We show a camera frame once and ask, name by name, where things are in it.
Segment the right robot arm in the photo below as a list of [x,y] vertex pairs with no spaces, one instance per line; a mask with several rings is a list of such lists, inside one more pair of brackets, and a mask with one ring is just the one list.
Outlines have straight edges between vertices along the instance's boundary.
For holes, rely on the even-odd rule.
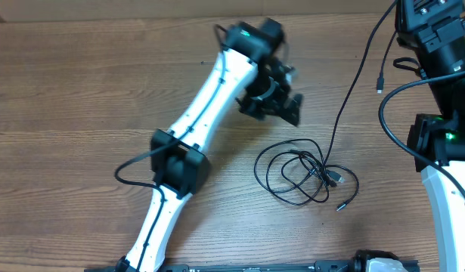
[[461,0],[399,0],[398,43],[412,50],[439,114],[419,113],[407,145],[432,209],[441,271],[465,271],[465,11]]

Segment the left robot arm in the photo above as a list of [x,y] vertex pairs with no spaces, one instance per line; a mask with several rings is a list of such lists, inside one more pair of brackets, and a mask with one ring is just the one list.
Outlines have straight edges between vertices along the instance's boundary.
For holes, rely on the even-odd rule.
[[302,95],[289,96],[294,69],[275,55],[285,43],[281,24],[268,18],[258,28],[239,22],[228,29],[216,25],[214,31],[219,54],[191,105],[167,131],[156,130],[149,151],[117,168],[120,172],[150,159],[154,173],[144,223],[133,247],[118,260],[117,271],[158,271],[163,265],[182,209],[209,177],[206,152],[233,103],[254,119],[270,115],[299,124]]

